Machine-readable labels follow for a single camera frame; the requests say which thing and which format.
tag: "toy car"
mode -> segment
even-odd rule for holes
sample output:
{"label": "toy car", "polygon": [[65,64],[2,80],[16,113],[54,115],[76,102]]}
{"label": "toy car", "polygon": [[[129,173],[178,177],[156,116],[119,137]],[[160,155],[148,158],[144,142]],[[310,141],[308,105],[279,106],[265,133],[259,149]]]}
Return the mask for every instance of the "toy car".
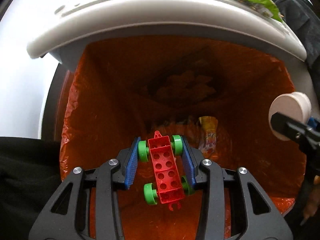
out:
{"label": "toy car", "polygon": [[148,161],[151,157],[153,170],[156,178],[156,188],[153,183],[144,185],[144,197],[149,205],[156,205],[157,198],[162,204],[169,204],[169,209],[173,211],[172,205],[177,204],[180,209],[179,200],[185,195],[192,193],[192,188],[183,176],[180,179],[175,157],[183,152],[183,144],[180,135],[173,135],[170,141],[169,136],[162,136],[159,131],[155,131],[154,138],[138,143],[139,159],[142,162]]}

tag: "trash bin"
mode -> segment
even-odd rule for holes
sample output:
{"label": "trash bin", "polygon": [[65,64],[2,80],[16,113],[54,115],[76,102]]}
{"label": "trash bin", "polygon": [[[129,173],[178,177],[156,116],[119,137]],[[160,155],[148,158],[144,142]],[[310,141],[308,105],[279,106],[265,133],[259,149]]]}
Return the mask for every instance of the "trash bin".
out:
{"label": "trash bin", "polygon": [[[233,0],[86,0],[55,13],[57,23],[28,45],[28,53],[51,53],[75,71],[62,133],[62,179],[75,166],[100,166],[155,128],[183,131],[198,147],[197,118],[214,116],[213,160],[229,169],[246,166],[281,212],[293,203],[305,156],[272,135],[269,107],[297,90],[308,95],[314,115],[319,109],[306,51],[285,23]],[[177,166],[183,173],[179,160]],[[150,174],[150,165],[140,163],[134,185],[119,193],[126,238],[194,239],[201,192],[183,200],[178,212],[147,206],[143,185]],[[228,221],[225,232],[229,236]]]}

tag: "green toy wheel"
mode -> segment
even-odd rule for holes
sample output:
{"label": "green toy wheel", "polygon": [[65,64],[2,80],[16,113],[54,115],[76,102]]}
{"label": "green toy wheel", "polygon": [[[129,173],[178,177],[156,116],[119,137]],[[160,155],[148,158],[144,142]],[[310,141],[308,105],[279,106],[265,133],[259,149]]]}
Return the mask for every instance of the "green toy wheel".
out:
{"label": "green toy wheel", "polygon": [[143,186],[144,199],[148,205],[156,205],[158,198],[157,191],[153,189],[153,183],[148,183]]}
{"label": "green toy wheel", "polygon": [[142,162],[148,161],[149,147],[147,147],[147,141],[138,142],[138,155],[139,160]]}
{"label": "green toy wheel", "polygon": [[181,177],[181,183],[182,183],[182,187],[183,187],[184,193],[187,196],[190,196],[190,195],[195,193],[194,189],[189,185],[186,176],[182,176]]}
{"label": "green toy wheel", "polygon": [[174,155],[181,155],[182,154],[182,139],[180,135],[172,135],[171,137],[171,147],[174,150]]}

